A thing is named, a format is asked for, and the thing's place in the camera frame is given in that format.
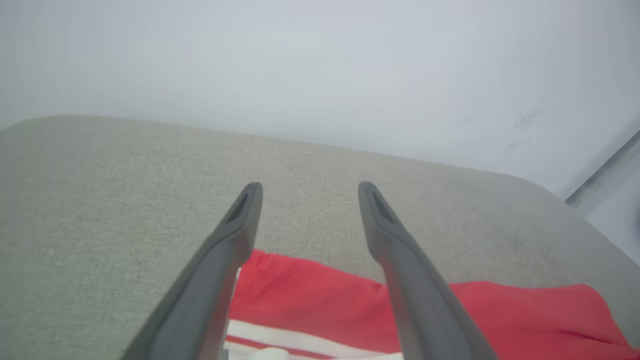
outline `gray fabric surface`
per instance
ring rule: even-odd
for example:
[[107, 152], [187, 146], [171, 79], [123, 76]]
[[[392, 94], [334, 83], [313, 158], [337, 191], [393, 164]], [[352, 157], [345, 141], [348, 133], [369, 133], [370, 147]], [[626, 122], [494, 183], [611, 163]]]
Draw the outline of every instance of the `gray fabric surface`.
[[449, 282], [579, 282], [640, 345], [640, 267], [511, 176], [100, 117], [0, 131], [0, 357], [116, 359], [246, 183], [256, 247], [383, 281], [357, 186], [372, 181]]

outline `red cloth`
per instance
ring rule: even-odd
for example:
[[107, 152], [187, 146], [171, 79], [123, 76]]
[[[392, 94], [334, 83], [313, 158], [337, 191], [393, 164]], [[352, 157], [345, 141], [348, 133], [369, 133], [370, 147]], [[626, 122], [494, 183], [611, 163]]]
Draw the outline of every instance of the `red cloth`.
[[[589, 286], [525, 289], [467, 282], [451, 289], [502, 360], [640, 359], [640, 350], [629, 346], [606, 302]], [[401, 351], [386, 285], [259, 250], [241, 270], [229, 318], [354, 348]]]

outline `gray upholstery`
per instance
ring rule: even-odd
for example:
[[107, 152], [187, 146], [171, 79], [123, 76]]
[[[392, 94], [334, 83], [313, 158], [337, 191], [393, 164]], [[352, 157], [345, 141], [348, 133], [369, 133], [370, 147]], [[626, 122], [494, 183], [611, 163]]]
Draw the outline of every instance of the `gray upholstery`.
[[0, 131], [0, 357], [116, 359], [246, 183], [256, 247], [383, 281], [357, 186], [383, 192], [450, 282], [584, 282], [640, 345], [640, 267], [511, 176], [272, 138], [100, 117]]

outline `folded cloth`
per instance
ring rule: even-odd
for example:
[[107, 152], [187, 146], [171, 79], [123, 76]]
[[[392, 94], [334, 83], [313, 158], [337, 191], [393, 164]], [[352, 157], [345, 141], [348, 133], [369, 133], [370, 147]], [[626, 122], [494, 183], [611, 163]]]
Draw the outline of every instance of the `folded cloth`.
[[[589, 286], [450, 286], [502, 360], [640, 359]], [[310, 260], [253, 251], [228, 317], [231, 360], [272, 347], [292, 360], [401, 358], [387, 286]]]

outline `folded garment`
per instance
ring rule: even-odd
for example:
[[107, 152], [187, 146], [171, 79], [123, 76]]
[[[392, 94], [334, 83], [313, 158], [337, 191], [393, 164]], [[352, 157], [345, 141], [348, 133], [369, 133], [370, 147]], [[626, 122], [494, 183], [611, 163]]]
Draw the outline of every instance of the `folded garment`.
[[[640, 359], [589, 286], [450, 286], [501, 360]], [[315, 261], [253, 251], [228, 317], [230, 360], [401, 359], [387, 286]]]

